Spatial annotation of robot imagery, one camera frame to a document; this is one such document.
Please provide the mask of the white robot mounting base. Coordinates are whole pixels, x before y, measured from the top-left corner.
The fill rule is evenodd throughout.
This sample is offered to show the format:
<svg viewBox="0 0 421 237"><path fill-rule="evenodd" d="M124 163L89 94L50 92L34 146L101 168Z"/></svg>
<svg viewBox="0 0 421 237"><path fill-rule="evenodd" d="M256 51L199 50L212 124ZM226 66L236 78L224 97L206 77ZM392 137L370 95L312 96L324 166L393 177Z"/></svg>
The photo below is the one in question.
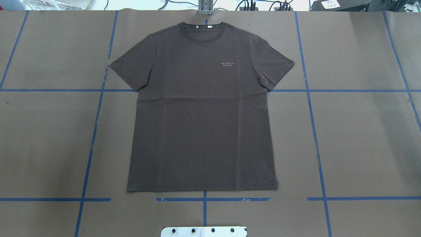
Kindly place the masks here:
<svg viewBox="0 0 421 237"><path fill-rule="evenodd" d="M247 237L243 226L187 226L165 227L161 237Z"/></svg>

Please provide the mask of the black box with label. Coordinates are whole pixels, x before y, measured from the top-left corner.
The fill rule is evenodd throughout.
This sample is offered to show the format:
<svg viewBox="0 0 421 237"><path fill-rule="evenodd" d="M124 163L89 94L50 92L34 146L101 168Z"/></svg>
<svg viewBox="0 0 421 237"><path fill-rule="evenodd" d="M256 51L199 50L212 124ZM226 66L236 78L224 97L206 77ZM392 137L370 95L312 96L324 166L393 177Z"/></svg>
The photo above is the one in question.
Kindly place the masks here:
<svg viewBox="0 0 421 237"><path fill-rule="evenodd" d="M316 0L312 12L361 12L370 4L369 0Z"/></svg>

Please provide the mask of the dark brown t-shirt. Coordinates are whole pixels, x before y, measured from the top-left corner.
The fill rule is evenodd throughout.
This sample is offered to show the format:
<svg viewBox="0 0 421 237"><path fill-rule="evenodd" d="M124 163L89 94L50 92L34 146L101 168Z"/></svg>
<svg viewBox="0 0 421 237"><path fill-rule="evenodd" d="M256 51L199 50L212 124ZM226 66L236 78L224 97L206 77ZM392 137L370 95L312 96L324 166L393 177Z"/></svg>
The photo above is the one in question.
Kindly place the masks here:
<svg viewBox="0 0 421 237"><path fill-rule="evenodd" d="M110 65L138 93L126 190L277 190L267 94L294 64L225 22L146 36Z"/></svg>

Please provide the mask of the aluminium frame post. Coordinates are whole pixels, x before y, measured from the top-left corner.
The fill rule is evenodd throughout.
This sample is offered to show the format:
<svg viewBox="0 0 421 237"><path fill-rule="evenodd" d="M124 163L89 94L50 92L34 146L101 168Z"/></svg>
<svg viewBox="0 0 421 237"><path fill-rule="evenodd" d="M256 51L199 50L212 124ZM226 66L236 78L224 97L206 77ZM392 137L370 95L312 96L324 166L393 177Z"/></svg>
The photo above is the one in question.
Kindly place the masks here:
<svg viewBox="0 0 421 237"><path fill-rule="evenodd" d="M198 0L198 15L213 15L215 0Z"/></svg>

